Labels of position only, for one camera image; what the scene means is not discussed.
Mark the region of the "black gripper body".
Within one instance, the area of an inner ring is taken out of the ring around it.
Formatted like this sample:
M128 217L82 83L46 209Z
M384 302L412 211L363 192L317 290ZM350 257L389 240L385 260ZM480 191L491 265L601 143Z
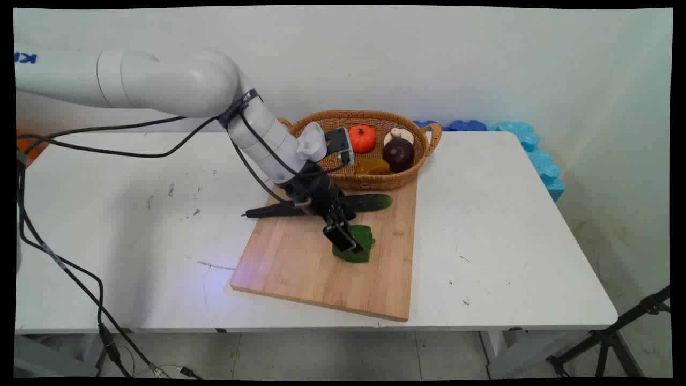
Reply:
M315 173L316 176L295 176L284 183L277 183L276 186L289 197L290 204L286 207L286 215L340 218L345 213L340 204L340 188L333 183L328 174L320 174L321 171L323 169L319 164L304 164L300 173Z

